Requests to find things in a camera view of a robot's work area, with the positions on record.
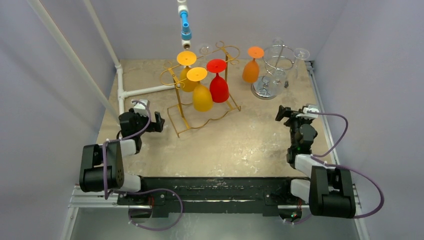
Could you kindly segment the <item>patterned clear goblet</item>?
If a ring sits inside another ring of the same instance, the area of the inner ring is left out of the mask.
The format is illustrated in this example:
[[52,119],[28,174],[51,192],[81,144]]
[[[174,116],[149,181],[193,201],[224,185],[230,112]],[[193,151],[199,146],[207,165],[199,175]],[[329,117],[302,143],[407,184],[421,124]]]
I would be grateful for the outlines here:
[[294,50],[287,46],[280,37],[276,37],[272,40],[271,45],[264,49],[262,60],[269,73],[275,69],[289,71],[295,62]]

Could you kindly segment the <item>gold wire glass rack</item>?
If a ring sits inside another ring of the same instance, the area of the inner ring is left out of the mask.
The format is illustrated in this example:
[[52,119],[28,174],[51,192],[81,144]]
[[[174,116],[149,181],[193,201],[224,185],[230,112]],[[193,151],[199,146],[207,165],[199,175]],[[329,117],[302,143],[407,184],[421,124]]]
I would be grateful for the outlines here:
[[[186,49],[177,55],[175,64],[170,61],[163,64],[159,81],[175,90],[177,104],[167,108],[167,116],[178,138],[182,133],[219,121],[230,112],[241,111],[228,86],[229,65],[238,64],[240,54],[238,47],[219,41],[215,50],[208,53],[197,55]],[[207,113],[222,104],[226,111],[221,116],[209,118],[198,126],[191,124],[185,113],[188,107]]]

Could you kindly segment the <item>red plastic goblet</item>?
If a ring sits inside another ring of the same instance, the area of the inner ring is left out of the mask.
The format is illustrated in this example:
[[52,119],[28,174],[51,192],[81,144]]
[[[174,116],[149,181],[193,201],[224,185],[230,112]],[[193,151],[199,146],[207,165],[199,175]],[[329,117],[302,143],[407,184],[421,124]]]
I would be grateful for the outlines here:
[[212,59],[207,65],[206,69],[215,74],[209,85],[209,91],[213,102],[224,103],[230,97],[229,87],[226,80],[220,76],[221,72],[224,72],[227,68],[227,63],[222,59]]

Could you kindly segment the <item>clear champagne flute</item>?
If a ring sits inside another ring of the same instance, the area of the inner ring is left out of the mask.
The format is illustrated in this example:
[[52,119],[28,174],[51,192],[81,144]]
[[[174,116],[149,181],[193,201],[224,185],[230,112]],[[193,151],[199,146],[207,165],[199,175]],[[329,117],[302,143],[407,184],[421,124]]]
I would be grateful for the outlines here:
[[293,50],[294,61],[290,69],[290,76],[293,80],[296,80],[299,75],[299,67],[301,63],[304,63],[310,57],[310,52],[305,48],[295,48]]

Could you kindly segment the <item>yellow plastic goblet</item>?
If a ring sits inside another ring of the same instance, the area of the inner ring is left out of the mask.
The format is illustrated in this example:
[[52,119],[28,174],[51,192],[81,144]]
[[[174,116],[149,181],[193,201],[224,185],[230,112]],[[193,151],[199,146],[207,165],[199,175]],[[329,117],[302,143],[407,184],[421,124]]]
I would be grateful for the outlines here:
[[208,71],[203,67],[194,67],[187,73],[187,78],[198,85],[192,94],[192,103],[198,112],[207,112],[212,109],[214,102],[210,90],[201,84],[208,75]]
[[193,65],[197,56],[192,51],[182,51],[176,57],[177,62],[183,66],[183,69],[180,73],[180,89],[186,93],[193,92],[198,83],[196,81],[191,81],[188,79],[188,72],[192,69],[191,65]]

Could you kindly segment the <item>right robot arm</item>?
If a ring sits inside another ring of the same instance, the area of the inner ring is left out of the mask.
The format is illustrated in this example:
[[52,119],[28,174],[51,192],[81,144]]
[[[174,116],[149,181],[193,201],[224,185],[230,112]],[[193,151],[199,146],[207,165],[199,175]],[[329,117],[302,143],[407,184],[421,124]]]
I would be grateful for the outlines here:
[[352,219],[356,214],[351,172],[317,161],[312,154],[312,145],[318,136],[312,126],[320,111],[312,105],[300,110],[280,105],[275,120],[286,119],[289,128],[290,147],[286,161],[295,170],[307,176],[297,179],[281,189],[280,196],[288,204],[299,198],[309,205],[314,216]]

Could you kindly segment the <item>round clear wine glass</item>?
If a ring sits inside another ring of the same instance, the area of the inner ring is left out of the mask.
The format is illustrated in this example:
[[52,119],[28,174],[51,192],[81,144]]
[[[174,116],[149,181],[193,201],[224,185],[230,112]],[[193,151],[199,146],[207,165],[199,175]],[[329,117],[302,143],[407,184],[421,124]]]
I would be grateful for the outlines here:
[[213,52],[213,47],[209,43],[201,43],[196,48],[197,60],[196,64],[198,67],[206,68],[207,63],[210,59],[210,54]]

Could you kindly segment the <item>orange plastic goblet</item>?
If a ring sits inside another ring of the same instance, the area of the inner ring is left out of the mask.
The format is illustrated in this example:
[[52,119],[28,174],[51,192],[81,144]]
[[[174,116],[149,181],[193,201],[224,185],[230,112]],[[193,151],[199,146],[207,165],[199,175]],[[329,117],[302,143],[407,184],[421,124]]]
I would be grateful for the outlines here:
[[252,46],[247,50],[248,55],[252,58],[249,61],[242,72],[242,79],[250,84],[253,84],[257,81],[259,77],[260,67],[256,62],[256,59],[260,59],[264,56],[264,50],[259,46]]

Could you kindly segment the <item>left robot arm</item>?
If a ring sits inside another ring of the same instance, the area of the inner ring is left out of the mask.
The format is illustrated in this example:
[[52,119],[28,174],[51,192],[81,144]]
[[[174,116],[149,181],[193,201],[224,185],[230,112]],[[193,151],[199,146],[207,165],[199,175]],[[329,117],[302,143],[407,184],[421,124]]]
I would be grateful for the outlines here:
[[153,116],[152,120],[149,112],[141,114],[131,108],[118,118],[122,138],[83,147],[79,172],[83,192],[129,192],[138,205],[148,201],[149,191],[142,186],[142,177],[125,172],[123,158],[140,152],[142,134],[163,131],[165,120],[158,111]]

